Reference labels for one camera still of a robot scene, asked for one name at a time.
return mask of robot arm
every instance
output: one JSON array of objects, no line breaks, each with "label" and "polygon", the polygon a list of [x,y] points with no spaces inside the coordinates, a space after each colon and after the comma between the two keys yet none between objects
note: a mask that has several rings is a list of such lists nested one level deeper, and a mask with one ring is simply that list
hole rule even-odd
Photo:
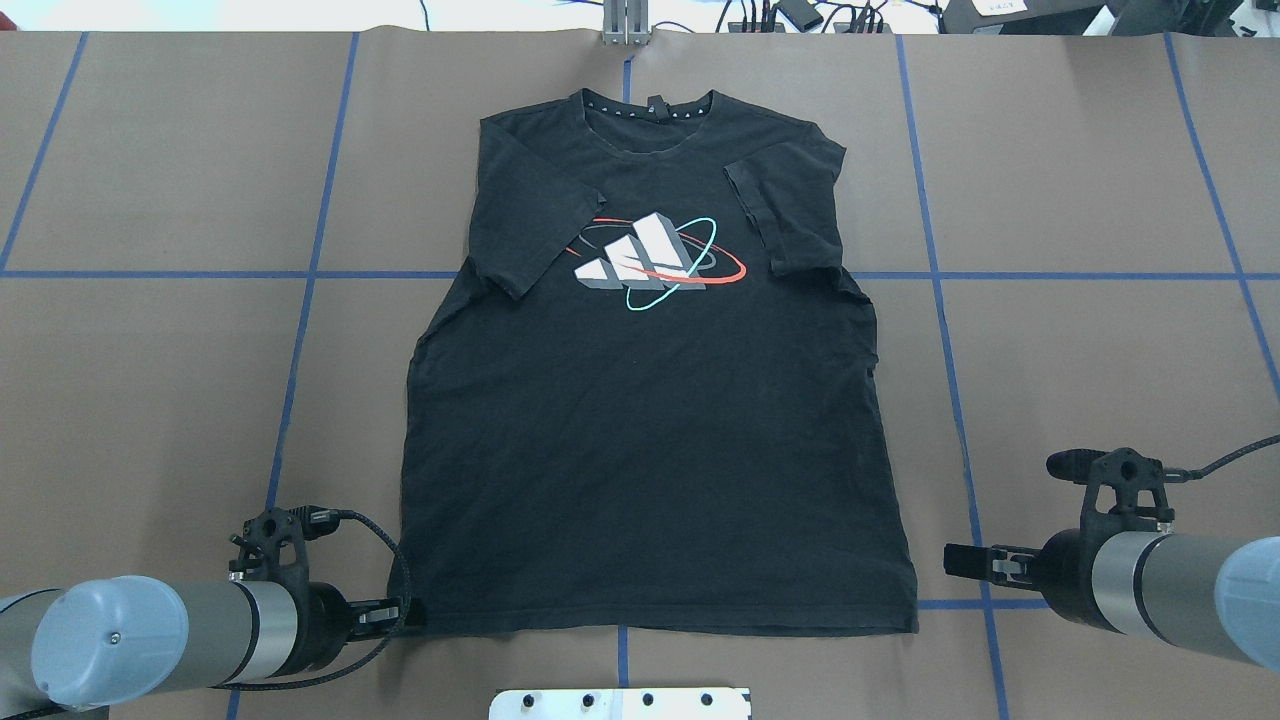
[{"label": "robot arm", "polygon": [[[1165,468],[1124,447],[1050,456],[1055,478],[1085,487],[1080,527],[1044,547],[947,544],[948,575],[1039,592],[1060,616],[1280,673],[1280,537],[1253,542],[1174,534],[1166,483],[1203,478],[1274,436],[1202,470]],[[1115,491],[1097,510],[1102,487]],[[1140,497],[1149,493],[1151,505]]]},{"label": "robot arm", "polygon": [[[347,602],[308,580],[306,542],[351,518],[399,548],[371,520],[324,507],[270,509],[232,536],[229,583],[169,584],[129,575],[0,601],[0,717],[84,711],[154,692],[225,687],[284,689],[340,676],[372,659],[404,625],[408,597]],[[296,559],[282,564],[292,546]],[[319,670],[344,644],[383,642],[347,670],[302,683],[247,680]]]}]

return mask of t-shirt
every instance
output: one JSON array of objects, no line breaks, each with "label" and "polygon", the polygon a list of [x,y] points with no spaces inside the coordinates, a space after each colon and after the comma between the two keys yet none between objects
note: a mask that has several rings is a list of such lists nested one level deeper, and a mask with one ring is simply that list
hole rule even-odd
[{"label": "t-shirt", "polygon": [[468,256],[408,373],[422,630],[915,632],[845,150],[650,100],[480,123]]}]

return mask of black cable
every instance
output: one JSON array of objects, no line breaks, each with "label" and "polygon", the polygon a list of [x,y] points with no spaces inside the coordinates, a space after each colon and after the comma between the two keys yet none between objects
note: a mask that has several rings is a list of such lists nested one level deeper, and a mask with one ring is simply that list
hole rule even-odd
[{"label": "black cable", "polygon": [[1199,470],[1192,470],[1190,471],[1190,478],[1193,480],[1198,480],[1198,479],[1203,478],[1204,475],[1212,473],[1213,470],[1217,470],[1222,465],[1226,465],[1228,462],[1233,462],[1235,460],[1239,460],[1240,457],[1244,457],[1245,455],[1253,452],[1254,450],[1262,450],[1263,447],[1267,447],[1268,445],[1275,445],[1277,442],[1280,442],[1280,436],[1271,436],[1268,438],[1262,438],[1258,442],[1251,442],[1249,445],[1245,445],[1240,450],[1236,450],[1234,452],[1229,452],[1229,454],[1224,455],[1222,457],[1219,457],[1217,460],[1210,462],[1208,465],[1204,465]]},{"label": "black cable", "polygon": [[[884,31],[884,13],[881,13],[881,10],[884,9],[884,5],[888,5],[888,0],[884,0],[879,5],[870,9],[872,17],[867,18],[867,32],[876,33]],[[879,18],[879,29],[876,29],[877,18]]]},{"label": "black cable", "polygon": [[942,14],[942,6],[938,5],[937,3],[933,3],[932,5],[925,5],[924,3],[916,3],[915,0],[902,0],[902,3],[906,3],[908,5],[915,5],[916,8],[924,8],[925,10],[929,12],[931,15]]},{"label": "black cable", "polygon": [[36,717],[49,717],[50,715],[58,715],[59,712],[67,712],[67,708],[60,705],[50,705],[47,707],[41,707],[40,710],[28,710],[26,712],[10,715],[3,720],[36,720]]},{"label": "black cable", "polygon": [[662,27],[662,26],[672,26],[672,27],[678,27],[680,29],[682,29],[682,31],[685,31],[685,32],[692,32],[694,35],[698,35],[698,33],[696,33],[695,31],[692,31],[692,29],[689,29],[689,26],[685,26],[685,24],[680,24],[680,23],[677,23],[676,20],[662,20],[660,23],[653,23],[653,29],[658,29],[658,28],[659,28],[659,27]]},{"label": "black cable", "polygon": [[819,5],[835,5],[836,6],[836,9],[832,10],[829,15],[827,15],[827,22],[822,23],[822,29],[818,31],[819,35],[827,32],[827,28],[831,27],[831,22],[836,19],[836,13],[844,10],[845,8],[849,8],[850,10],[852,10],[852,13],[850,13],[850,18],[849,18],[849,24],[850,26],[852,26],[854,20],[858,19],[858,5],[850,5],[849,3],[819,3]]},{"label": "black cable", "polygon": [[342,518],[344,520],[356,520],[362,525],[365,525],[366,528],[369,528],[370,530],[372,530],[374,534],[378,536],[378,538],[383,541],[383,543],[385,543],[387,547],[392,550],[392,553],[396,555],[396,564],[399,565],[401,582],[403,583],[403,588],[401,589],[401,597],[399,597],[401,601],[399,615],[396,618],[396,625],[387,633],[385,637],[383,637],[381,642],[379,642],[378,646],[374,647],[374,650],[369,651],[367,655],[352,662],[351,665],[343,667],[342,670],[335,670],[333,673],[329,673],[328,675],[311,678],[308,680],[293,680],[291,683],[264,683],[264,684],[223,683],[221,685],[214,685],[214,688],[223,691],[292,691],[301,688],[311,688],[321,683],[337,680],[338,678],[349,675],[356,670],[360,670],[365,665],[369,665],[370,661],[378,657],[378,655],[387,648],[387,646],[392,642],[392,638],[398,635],[401,630],[404,629],[404,619],[408,618],[408,605],[410,601],[412,600],[412,596],[410,593],[412,593],[413,589],[412,585],[410,584],[408,562],[404,560],[404,555],[401,552],[399,546],[396,544],[396,541],[393,541],[392,537],[387,534],[385,530],[379,528],[376,523],[361,515],[360,512],[356,512],[355,510],[338,510],[337,512],[338,518]]},{"label": "black cable", "polygon": [[874,17],[874,10],[872,10],[872,4],[867,3],[858,9],[858,17],[854,18],[854,22],[849,23],[849,27],[845,28],[845,32],[861,33],[863,28],[870,24],[872,17]]},{"label": "black cable", "polygon": [[[721,26],[724,24],[724,15],[728,14],[728,6],[733,4],[733,0],[724,0],[724,6],[721,8],[721,17],[716,20],[716,32],[719,32]],[[742,20],[746,22],[746,0],[737,0],[737,4],[742,6]]]}]

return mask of blue tape line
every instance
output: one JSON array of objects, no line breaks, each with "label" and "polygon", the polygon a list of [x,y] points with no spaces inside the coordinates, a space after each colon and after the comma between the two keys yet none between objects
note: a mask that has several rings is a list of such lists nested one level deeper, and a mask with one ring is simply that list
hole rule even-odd
[{"label": "blue tape line", "polygon": [[[453,279],[457,270],[316,270],[316,279]],[[1230,281],[1234,273],[1039,273],[1039,272],[959,272],[942,270],[858,270],[860,281]],[[0,278],[13,279],[306,279],[307,270],[0,270]],[[1251,282],[1280,281],[1280,273],[1244,273]]]},{"label": "blue tape line", "polygon": [[626,625],[618,625],[618,687],[631,687],[631,653],[627,650]]},{"label": "blue tape line", "polygon": [[[911,102],[911,78],[906,69],[906,47],[902,36],[893,36],[897,46],[897,68],[902,82],[902,104],[906,109],[906,131],[911,141],[911,164],[915,168],[915,190],[920,201],[920,223],[924,229],[924,247],[929,255],[929,273],[933,281],[933,302],[938,313],[938,329],[942,334],[942,359],[947,369],[947,387],[951,392],[951,415],[956,434],[960,438],[960,456],[964,461],[965,491],[969,496],[969,532],[974,544],[982,542],[982,524],[978,518],[978,493],[973,483],[973,465],[969,461],[969,438],[965,433],[964,410],[960,405],[960,388],[956,382],[955,357],[951,352],[951,328],[947,325],[946,304],[942,297],[942,278],[938,273],[938,251],[933,242],[933,219],[929,214],[929,196],[924,184],[924,163],[920,159],[920,140],[915,123],[915,108]],[[1000,659],[1000,638],[996,633],[996,612],[991,607],[991,587],[980,583],[982,615],[987,626],[987,650],[991,656],[991,675],[996,689],[996,707],[1000,720],[1009,720],[1009,700],[1005,693],[1005,670]]]},{"label": "blue tape line", "polygon": [[1231,266],[1235,268],[1235,277],[1240,282],[1240,293],[1244,295],[1244,305],[1249,309],[1249,322],[1253,323],[1253,334],[1258,338],[1262,360],[1266,363],[1267,375],[1271,377],[1271,388],[1276,393],[1276,400],[1280,400],[1280,372],[1276,370],[1275,356],[1271,355],[1271,345],[1267,343],[1267,333],[1262,329],[1262,319],[1258,316],[1258,309],[1253,304],[1253,292],[1249,291],[1249,281],[1244,277],[1244,266],[1240,264],[1240,254],[1235,249],[1231,228],[1226,223],[1226,213],[1222,210],[1217,186],[1213,184],[1213,174],[1208,172],[1208,160],[1204,159],[1204,149],[1201,147],[1199,133],[1196,132],[1192,109],[1187,102],[1183,73],[1178,69],[1178,54],[1174,53],[1174,36],[1167,32],[1165,33],[1165,53],[1169,55],[1169,69],[1174,73],[1174,87],[1178,88],[1178,104],[1181,106],[1183,119],[1187,122],[1187,135],[1192,138],[1196,161],[1199,163],[1201,174],[1204,176],[1204,187],[1208,190],[1208,197],[1213,202],[1213,214],[1217,215],[1217,227],[1222,231],[1222,241],[1226,242],[1226,254],[1231,258]]},{"label": "blue tape line", "polygon": [[239,715],[239,691],[232,691],[232,697],[227,698],[227,720],[236,720]]},{"label": "blue tape line", "polygon": [[302,279],[306,270],[3,270],[14,279]]},{"label": "blue tape line", "polygon": [[631,102],[631,60],[635,60],[635,55],[628,55],[626,60],[622,60],[622,101]]},{"label": "blue tape line", "polygon": [[338,102],[338,120],[333,128],[333,142],[329,147],[329,168],[325,170],[324,193],[320,197],[320,217],[316,219],[316,237],[311,247],[311,265],[307,269],[307,287],[302,293],[302,310],[298,314],[298,332],[293,340],[293,357],[289,360],[289,380],[284,388],[284,407],[280,410],[280,427],[275,434],[275,455],[271,459],[271,475],[266,487],[266,507],[275,505],[275,492],[280,486],[280,468],[284,464],[284,436],[289,429],[293,413],[293,396],[298,384],[298,361],[302,359],[302,343],[306,340],[307,324],[311,319],[311,299],[315,295],[316,270],[320,265],[320,251],[324,246],[324,229],[329,214],[329,197],[333,193],[333,178],[338,169],[338,151],[342,147],[342,128],[347,117],[347,100],[351,96],[351,76],[356,68],[356,49],[360,47],[360,33],[351,33],[351,47],[347,51],[347,73],[342,82],[342,100]]},{"label": "blue tape line", "polygon": [[457,270],[317,270],[320,279],[453,279]]},{"label": "blue tape line", "polygon": [[[1236,281],[1235,273],[1092,273],[1092,272],[1039,272],[1039,270],[856,270],[855,279],[869,281]],[[1280,273],[1254,273],[1249,279],[1276,279]]]},{"label": "blue tape line", "polygon": [[987,648],[991,651],[991,676],[996,683],[996,712],[1000,720],[1009,720],[1005,662],[1000,657],[1000,637],[996,633],[996,610],[991,600],[991,584],[980,582],[978,589],[982,591],[982,621],[987,626]]},{"label": "blue tape line", "polygon": [[45,126],[45,137],[41,138],[40,149],[36,151],[36,160],[31,164],[31,174],[27,176],[27,184],[22,188],[22,197],[18,200],[18,210],[13,214],[13,223],[9,225],[9,234],[5,237],[4,249],[0,249],[0,270],[9,264],[9,254],[13,252],[13,243],[18,240],[18,228],[22,227],[22,217],[27,213],[27,202],[31,200],[31,192],[36,188],[36,178],[40,176],[40,167],[45,164],[45,154],[49,151],[49,143],[54,138],[58,119],[63,115],[63,106],[67,104],[67,95],[72,90],[72,81],[76,79],[76,69],[79,68],[79,60],[84,55],[86,42],[88,42],[88,33],[82,32],[79,42],[76,44],[76,54],[72,55],[72,65],[67,68],[63,90],[58,94],[58,101],[54,102],[54,113],[49,117],[49,124]]},{"label": "blue tape line", "polygon": [[1048,610],[1048,603],[1042,598],[1036,600],[997,600],[992,598],[991,606],[995,610]]}]

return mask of adidas logo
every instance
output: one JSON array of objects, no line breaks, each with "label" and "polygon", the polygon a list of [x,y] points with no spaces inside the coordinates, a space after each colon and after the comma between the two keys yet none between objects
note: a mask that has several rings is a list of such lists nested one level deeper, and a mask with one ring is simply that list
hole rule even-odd
[{"label": "adidas logo", "polygon": [[603,247],[596,258],[573,270],[577,281],[598,290],[704,290],[675,224],[659,213],[631,223],[626,234]]}]

